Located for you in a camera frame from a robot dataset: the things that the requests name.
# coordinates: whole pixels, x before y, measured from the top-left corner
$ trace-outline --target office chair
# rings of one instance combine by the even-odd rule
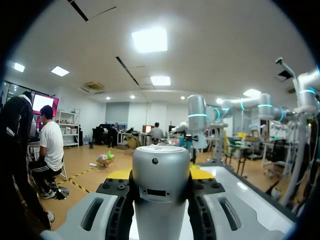
[[[275,163],[276,162],[283,162],[286,159],[286,140],[281,139],[281,140],[275,140],[274,145],[273,145],[273,150],[272,152],[266,152],[265,153],[265,158],[273,162],[273,167],[270,167],[264,171],[263,174],[271,173],[270,178],[273,177],[274,174],[276,174],[278,177],[281,176],[281,173],[275,170]]]

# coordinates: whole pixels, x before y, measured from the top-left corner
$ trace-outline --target red screen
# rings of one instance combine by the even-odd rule
[[[40,115],[41,108],[46,105],[49,105],[50,107],[52,107],[53,117],[55,117],[57,114],[58,103],[59,103],[58,98],[35,93],[33,98],[33,104],[32,104],[33,113]]]

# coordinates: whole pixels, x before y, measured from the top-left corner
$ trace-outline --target yellow black tape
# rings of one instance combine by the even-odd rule
[[[87,171],[83,171],[83,172],[81,172],[81,173],[78,173],[78,174],[76,174],[76,175],[74,175],[74,176],[72,176],[72,177],[69,177],[68,180],[69,180],[69,179],[74,179],[75,177],[78,177],[78,176],[80,176],[80,175],[82,175],[82,174],[85,174],[85,173],[87,173],[87,172],[89,172],[89,171],[91,171],[92,169],[95,169],[95,168],[96,168],[96,167],[92,167],[92,168],[88,169]]]
[[[85,189],[83,186],[80,186],[78,183],[75,183],[74,181],[68,180],[68,182],[76,185],[78,188],[82,189],[83,191],[87,192],[88,194],[90,193],[87,189]]]
[[[62,183],[64,183],[64,182],[66,182],[66,181],[68,181],[68,179],[67,179],[67,180],[63,180],[63,181],[60,181],[60,182],[58,182],[57,184],[62,184]]]
[[[89,168],[87,171],[83,171],[83,172],[81,172],[81,173],[78,173],[78,174],[76,174],[76,175],[74,175],[74,176],[72,176],[72,177],[69,177],[69,178],[66,179],[66,180],[63,180],[63,181],[58,182],[57,184],[62,184],[62,183],[64,183],[64,182],[66,182],[66,181],[69,181],[70,179],[74,179],[75,177],[78,177],[78,176],[80,176],[80,175],[82,175],[82,174],[85,174],[85,173],[87,173],[87,172],[89,172],[89,171],[91,171],[92,169],[95,169],[95,168],[96,168],[95,166],[92,167],[92,168]]]

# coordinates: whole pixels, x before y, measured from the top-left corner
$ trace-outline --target ceiling air conditioner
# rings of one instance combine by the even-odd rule
[[[89,94],[104,94],[106,92],[105,86],[103,86],[99,82],[94,81],[86,82],[80,88]]]

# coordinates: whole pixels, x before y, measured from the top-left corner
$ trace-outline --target white t-shirt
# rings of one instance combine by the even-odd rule
[[[44,160],[53,170],[58,171],[62,167],[64,157],[64,139],[58,124],[48,122],[41,129],[40,146],[46,148]]]

